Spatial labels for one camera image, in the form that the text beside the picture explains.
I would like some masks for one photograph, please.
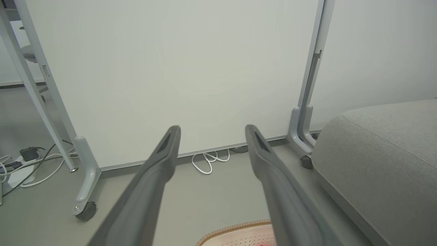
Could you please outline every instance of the white metal leg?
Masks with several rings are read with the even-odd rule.
[[[42,120],[44,121],[45,126],[49,130],[49,133],[52,136],[56,146],[58,147],[63,158],[65,159],[65,162],[68,165],[70,172],[76,171],[77,167],[74,165],[72,159],[70,158],[70,155],[68,154],[67,149],[62,143],[62,139],[53,123],[53,119],[51,118],[39,94],[35,80],[33,79],[29,67],[27,66],[26,60],[21,53],[17,37],[15,37],[9,19],[6,15],[6,11],[2,4],[0,4],[0,36],[3,39],[6,49],[15,65],[15,68],[17,69],[18,74],[21,77],[21,80],[23,81],[24,86],[26,87],[26,90],[28,91],[32,99],[32,102],[34,103]]]

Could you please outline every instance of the pink basket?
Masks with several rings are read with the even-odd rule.
[[[229,226],[204,236],[196,246],[276,246],[270,220]]]

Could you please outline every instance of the caster wheel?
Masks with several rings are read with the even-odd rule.
[[[76,215],[76,218],[82,221],[88,221],[96,214],[97,205],[95,202],[87,202],[82,213]]]
[[[301,164],[303,168],[306,169],[312,169],[312,161],[310,159],[310,157],[308,157],[307,155],[302,156],[301,160]]]

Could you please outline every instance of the gray sofa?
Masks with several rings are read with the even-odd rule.
[[[322,130],[319,181],[375,245],[437,245],[437,99],[348,111]]]

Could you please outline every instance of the metal frame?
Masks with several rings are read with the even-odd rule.
[[[297,107],[291,112],[288,128],[287,139],[308,156],[311,156],[316,144],[316,140],[309,131],[313,111],[313,106],[309,103],[328,36],[334,4],[335,0],[319,0],[301,94]]]
[[[10,25],[8,16],[2,4],[0,6],[0,36],[3,39],[9,56],[11,57],[24,86],[26,87],[26,90],[32,99],[32,102],[34,103],[39,115],[47,127],[47,130],[49,130],[49,133],[58,147],[59,152],[61,152],[66,164],[70,169],[70,172],[76,171],[77,166],[73,163],[70,155],[68,154],[68,150],[62,144],[62,139],[54,125],[53,119],[51,118],[47,107],[45,106],[39,94],[35,80],[33,79],[26,60],[24,59],[21,48],[17,41],[17,37],[15,37],[14,31],[12,30],[12,26]]]
[[[32,18],[25,0],[15,0],[15,4],[21,17],[21,21],[23,22],[26,35],[28,36],[29,42],[34,51],[35,58],[38,61],[39,68],[41,69],[42,75],[47,84],[47,88],[52,95],[53,101],[67,130],[68,136],[73,140],[74,147],[76,148],[85,172],[85,180],[83,181],[82,187],[79,190],[71,210],[72,215],[78,215],[85,208],[85,205],[87,204],[91,193],[93,192],[94,186],[98,181],[101,170],[97,165],[86,139],[84,137],[77,136],[76,131],[74,130],[73,124],[68,116],[64,102],[61,99],[61,95],[56,86],[52,72],[50,71],[49,64],[42,50],[41,43],[38,39],[38,35],[35,26],[33,25]]]

